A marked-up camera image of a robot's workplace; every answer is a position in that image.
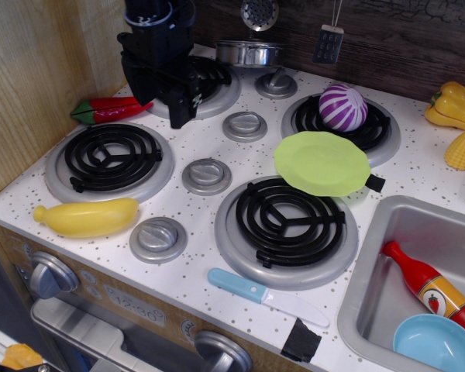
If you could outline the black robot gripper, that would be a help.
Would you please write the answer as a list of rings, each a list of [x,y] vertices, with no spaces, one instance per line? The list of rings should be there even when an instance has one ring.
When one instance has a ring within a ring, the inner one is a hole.
[[[126,1],[124,20],[131,30],[117,36],[133,96],[145,105],[167,95],[172,129],[194,119],[202,102],[189,60],[195,18],[193,1]]]

